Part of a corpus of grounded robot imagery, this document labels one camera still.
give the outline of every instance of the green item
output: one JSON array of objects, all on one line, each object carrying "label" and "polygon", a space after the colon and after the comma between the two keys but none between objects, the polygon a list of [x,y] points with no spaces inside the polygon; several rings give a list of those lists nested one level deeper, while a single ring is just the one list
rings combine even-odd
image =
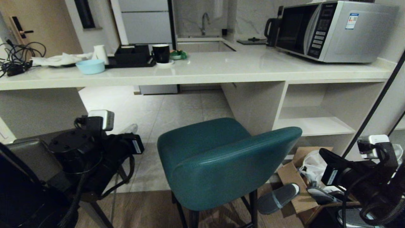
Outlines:
[{"label": "green item", "polygon": [[187,53],[182,50],[174,50],[170,53],[170,59],[173,60],[187,59]]},{"label": "green item", "polygon": [[287,127],[251,136],[236,120],[220,118],[162,134],[158,152],[178,202],[203,211],[265,184],[301,134]]}]

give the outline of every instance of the shelf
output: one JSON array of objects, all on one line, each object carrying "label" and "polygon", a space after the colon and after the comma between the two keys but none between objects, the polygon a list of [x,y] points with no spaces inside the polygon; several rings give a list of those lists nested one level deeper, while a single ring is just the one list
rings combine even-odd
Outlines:
[{"label": "shelf", "polygon": [[394,131],[396,130],[405,130],[405,119],[401,119],[398,125],[395,127]]},{"label": "shelf", "polygon": [[303,130],[302,136],[325,136],[350,134],[356,131],[320,106],[283,107],[273,130],[296,126]]}]

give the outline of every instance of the microwave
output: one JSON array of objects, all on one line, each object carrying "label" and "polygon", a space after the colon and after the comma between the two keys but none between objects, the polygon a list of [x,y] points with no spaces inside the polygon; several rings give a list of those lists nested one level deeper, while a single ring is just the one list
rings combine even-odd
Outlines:
[{"label": "microwave", "polygon": [[398,6],[330,1],[284,8],[276,48],[320,62],[373,62]]}]

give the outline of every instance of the light blue bowl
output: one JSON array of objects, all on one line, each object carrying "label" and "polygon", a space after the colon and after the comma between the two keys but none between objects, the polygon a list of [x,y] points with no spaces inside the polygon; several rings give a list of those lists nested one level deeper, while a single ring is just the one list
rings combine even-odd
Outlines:
[{"label": "light blue bowl", "polygon": [[105,70],[104,60],[91,59],[76,63],[77,68],[84,74],[96,74]]}]

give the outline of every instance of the white countertop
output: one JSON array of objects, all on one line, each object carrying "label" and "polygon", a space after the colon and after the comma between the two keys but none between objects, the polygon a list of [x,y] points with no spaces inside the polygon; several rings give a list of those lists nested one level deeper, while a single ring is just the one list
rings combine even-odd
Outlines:
[{"label": "white countertop", "polygon": [[372,64],[325,64],[265,45],[242,45],[222,38],[178,39],[178,42],[192,41],[223,41],[237,51],[189,53],[187,60],[177,60],[169,68],[106,69],[95,75],[84,75],[76,67],[37,67],[21,75],[0,78],[0,90],[221,82],[384,81],[395,67],[394,63],[382,59]]}]

